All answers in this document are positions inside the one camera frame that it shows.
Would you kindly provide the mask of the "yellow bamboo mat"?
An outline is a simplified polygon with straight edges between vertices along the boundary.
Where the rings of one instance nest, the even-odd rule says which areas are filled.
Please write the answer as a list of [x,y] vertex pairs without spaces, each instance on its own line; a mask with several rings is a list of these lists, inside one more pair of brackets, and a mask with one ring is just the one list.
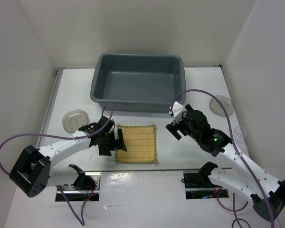
[[127,151],[121,149],[116,151],[116,163],[157,163],[156,125],[118,125],[117,129],[123,132],[123,140]]

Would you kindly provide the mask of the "clear square plate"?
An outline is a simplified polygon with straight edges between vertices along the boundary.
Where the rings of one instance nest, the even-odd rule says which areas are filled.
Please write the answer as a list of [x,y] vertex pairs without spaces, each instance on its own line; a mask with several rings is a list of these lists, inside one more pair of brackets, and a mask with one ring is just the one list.
[[68,133],[74,133],[80,127],[88,125],[88,123],[88,115],[84,110],[81,109],[70,111],[62,118],[62,126]]
[[[228,116],[231,116],[234,112],[234,106],[233,106],[231,99],[228,97],[222,96],[222,95],[216,95],[216,98],[224,106]],[[219,102],[215,98],[211,98],[209,107],[213,113],[220,115],[220,116],[226,116],[222,106],[219,104]]]

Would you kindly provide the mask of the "grey plastic bin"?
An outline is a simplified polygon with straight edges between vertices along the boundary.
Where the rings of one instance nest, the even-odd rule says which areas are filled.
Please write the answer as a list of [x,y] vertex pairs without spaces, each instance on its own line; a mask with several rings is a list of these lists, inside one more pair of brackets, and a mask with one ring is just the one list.
[[90,98],[114,111],[167,113],[186,96],[185,69],[177,55],[103,53],[95,67]]

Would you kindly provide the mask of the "clear plastic cup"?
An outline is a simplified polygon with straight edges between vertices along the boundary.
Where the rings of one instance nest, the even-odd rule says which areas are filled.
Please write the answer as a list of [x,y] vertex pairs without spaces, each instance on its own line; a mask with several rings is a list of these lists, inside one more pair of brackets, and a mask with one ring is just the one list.
[[237,148],[239,149],[239,151],[241,153],[244,153],[245,155],[248,155],[248,150],[247,150],[247,146],[245,143],[243,142],[237,142],[236,143]]
[[237,126],[234,128],[234,131],[233,131],[233,136],[235,138],[245,138],[247,135],[247,131],[244,127],[242,126]]

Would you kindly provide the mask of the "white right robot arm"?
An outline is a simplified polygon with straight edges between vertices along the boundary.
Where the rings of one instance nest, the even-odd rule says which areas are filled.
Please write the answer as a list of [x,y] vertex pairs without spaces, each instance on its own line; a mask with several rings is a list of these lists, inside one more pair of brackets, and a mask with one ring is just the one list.
[[285,207],[285,180],[279,180],[263,170],[246,154],[239,151],[231,138],[218,129],[211,128],[206,116],[188,104],[173,104],[169,114],[174,120],[167,130],[180,140],[191,137],[215,160],[233,169],[237,175],[226,173],[217,164],[205,163],[198,171],[199,183],[208,187],[219,185],[252,203],[254,211],[264,220],[275,220]]

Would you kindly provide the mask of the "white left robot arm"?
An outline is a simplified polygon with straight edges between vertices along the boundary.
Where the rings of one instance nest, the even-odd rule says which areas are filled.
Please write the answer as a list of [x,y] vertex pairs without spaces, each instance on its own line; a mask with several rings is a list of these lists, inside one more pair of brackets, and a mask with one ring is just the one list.
[[9,178],[30,198],[46,187],[71,186],[75,190],[92,189],[94,180],[75,164],[65,170],[54,167],[71,155],[98,146],[99,155],[110,156],[112,151],[126,151],[123,131],[115,123],[102,116],[97,123],[90,123],[75,131],[69,140],[60,140],[48,146],[23,149]]

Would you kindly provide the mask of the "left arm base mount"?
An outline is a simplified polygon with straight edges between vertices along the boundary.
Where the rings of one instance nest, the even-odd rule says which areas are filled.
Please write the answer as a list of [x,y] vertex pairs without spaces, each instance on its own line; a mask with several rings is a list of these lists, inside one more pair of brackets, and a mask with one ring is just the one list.
[[64,184],[61,190],[70,202],[84,202],[88,197],[88,201],[99,201],[100,197],[100,172],[86,172],[84,181],[75,184]]

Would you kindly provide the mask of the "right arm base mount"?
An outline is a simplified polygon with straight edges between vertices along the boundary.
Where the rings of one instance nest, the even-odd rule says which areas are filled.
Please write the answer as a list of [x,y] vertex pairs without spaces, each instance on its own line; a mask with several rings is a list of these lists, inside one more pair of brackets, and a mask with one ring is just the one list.
[[228,190],[214,185],[209,179],[199,174],[197,171],[183,171],[181,182],[185,188],[187,200],[228,198]]

